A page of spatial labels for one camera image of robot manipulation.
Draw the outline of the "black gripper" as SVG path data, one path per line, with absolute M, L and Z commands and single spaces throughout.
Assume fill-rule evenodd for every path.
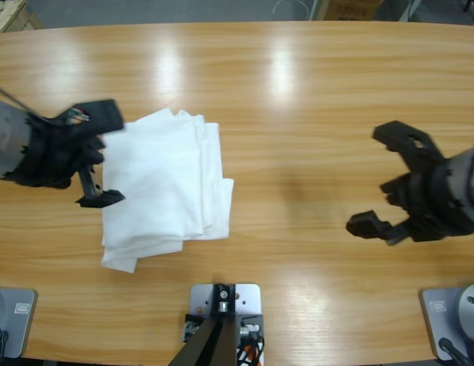
M 389 204 L 403 209 L 408 218 L 391 225 L 369 210 L 354 214 L 347 221 L 347 231 L 363 239 L 381 239 L 388 246 L 407 238 L 426 242 L 474 233 L 474 207 L 449 186 L 452 177 L 447 160 L 426 172 L 411 171 L 382 184 Z
M 94 165 L 103 162 L 101 135 L 106 129 L 91 122 L 47 124 L 28 118 L 29 140 L 19 146 L 19 163 L 6 168 L 0 179 L 28 187 L 68 188 L 79 172 L 83 196 L 80 207 L 104 208 L 125 199 L 117 190 L 104 191 L 95 182 Z

